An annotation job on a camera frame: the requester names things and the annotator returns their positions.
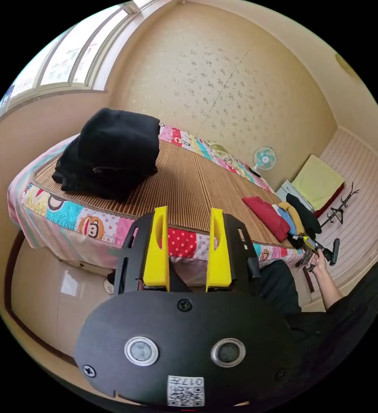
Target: yellow folded cloth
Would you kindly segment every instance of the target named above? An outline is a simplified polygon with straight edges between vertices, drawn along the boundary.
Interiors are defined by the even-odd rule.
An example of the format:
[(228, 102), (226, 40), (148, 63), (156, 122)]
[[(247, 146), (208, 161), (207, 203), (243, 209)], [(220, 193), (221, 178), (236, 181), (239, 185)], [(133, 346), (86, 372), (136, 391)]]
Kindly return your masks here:
[(299, 214), (297, 210), (289, 203), (289, 202), (281, 202), (278, 204), (279, 208), (282, 208), (284, 211), (288, 212), (292, 218), (293, 223), (295, 224), (296, 234), (304, 235), (305, 230), (304, 226), (302, 225), (302, 221), (299, 218)]
[(315, 155), (302, 167), (292, 186), (319, 211), (344, 183), (344, 178)]

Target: striped wall panel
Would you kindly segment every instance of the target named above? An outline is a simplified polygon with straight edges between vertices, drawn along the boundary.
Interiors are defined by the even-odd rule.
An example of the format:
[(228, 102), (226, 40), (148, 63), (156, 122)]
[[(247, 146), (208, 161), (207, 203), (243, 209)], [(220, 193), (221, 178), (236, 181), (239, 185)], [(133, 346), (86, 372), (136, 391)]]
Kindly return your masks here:
[[(341, 192), (344, 199), (350, 192), (359, 189), (348, 201), (344, 212), (344, 223), (336, 219), (323, 226), (317, 240), (325, 247), (332, 248), (335, 238), (340, 238), (338, 261), (329, 267), (332, 278), (336, 279), (349, 270), (378, 239), (378, 156), (363, 142), (344, 129), (337, 129), (320, 159), (335, 169), (344, 179), (346, 187)], [(337, 208), (340, 196), (332, 203)], [(327, 220), (323, 213), (319, 222)], [(313, 286), (317, 289), (315, 277), (311, 274)]]

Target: window frame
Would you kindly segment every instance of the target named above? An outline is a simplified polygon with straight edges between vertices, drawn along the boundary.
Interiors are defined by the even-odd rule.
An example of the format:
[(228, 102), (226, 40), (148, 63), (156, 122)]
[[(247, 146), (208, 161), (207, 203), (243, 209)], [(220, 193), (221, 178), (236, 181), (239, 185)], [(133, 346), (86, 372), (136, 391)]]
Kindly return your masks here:
[[(152, 0), (150, 4), (155, 3), (157, 0)], [(117, 38), (117, 36), (121, 33), (121, 31), (128, 25), (128, 23), (135, 18), (139, 13), (141, 13), (141, 9), (137, 7), (137, 5), (133, 1), (126, 2), (124, 4), (118, 4), (120, 7), (115, 10), (110, 16), (108, 16), (89, 36), (86, 42), (83, 44), (80, 52), (76, 56), (74, 61), (73, 67), (70, 70), (70, 74), (68, 77), (67, 82), (54, 82), (48, 83), (45, 85), (41, 85), (41, 81), (43, 76), (46, 72), (47, 66), (50, 63), (54, 53), (57, 51), (58, 47), (64, 41), (64, 39), (68, 36), (68, 34), (77, 26), (78, 23), (67, 29), (61, 38), (55, 43), (55, 45), (49, 50), (45, 59), (43, 60), (40, 69), (34, 79), (33, 87), (29, 90), (26, 90), (18, 95), (14, 96), (9, 100), (9, 103), (6, 108), (0, 107), (0, 117), (6, 114), (10, 109), (13, 107), (20, 105), (24, 101), (32, 100), (33, 98), (40, 97), (43, 95), (47, 95), (49, 93), (56, 93), (56, 92), (68, 92), (68, 91), (79, 91), (79, 90), (92, 90), (94, 80), (97, 76), (99, 71), (100, 65), (104, 60), (104, 57), (110, 47), (112, 46), (113, 42)], [(100, 45), (96, 55), (94, 56), (92, 63), (87, 71), (86, 79), (84, 83), (75, 83), (74, 78), (76, 75), (76, 71), (80, 65), (81, 59), (87, 52), (88, 47), (99, 33), (99, 31), (107, 24), (117, 13), (120, 13), (122, 10), (127, 12), (127, 16), (125, 16), (109, 33), (109, 35), (105, 38), (103, 43)]]

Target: floral wallpaper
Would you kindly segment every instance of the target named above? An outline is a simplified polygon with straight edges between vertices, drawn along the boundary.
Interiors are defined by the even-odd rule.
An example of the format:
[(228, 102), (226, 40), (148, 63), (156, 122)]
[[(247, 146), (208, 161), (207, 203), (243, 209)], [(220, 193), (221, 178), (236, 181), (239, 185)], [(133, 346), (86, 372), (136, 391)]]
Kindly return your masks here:
[(158, 117), (249, 164), (257, 148), (273, 147), (278, 162), (262, 175), (275, 190), (336, 130), (324, 95), (289, 49), (237, 15), (194, 3), (148, 28), (111, 107)]

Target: blue folded cloth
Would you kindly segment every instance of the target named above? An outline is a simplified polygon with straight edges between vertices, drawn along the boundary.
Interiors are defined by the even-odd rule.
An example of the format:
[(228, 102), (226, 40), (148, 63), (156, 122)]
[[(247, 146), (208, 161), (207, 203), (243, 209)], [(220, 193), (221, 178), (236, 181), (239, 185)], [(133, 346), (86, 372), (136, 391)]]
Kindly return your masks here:
[(278, 214), (289, 224), (289, 226), (291, 227), (289, 233), (291, 235), (298, 235), (296, 233), (296, 227), (295, 224), (292, 221), (291, 216), (289, 215), (289, 212), (284, 211), (282, 208), (278, 208), (277, 210)]

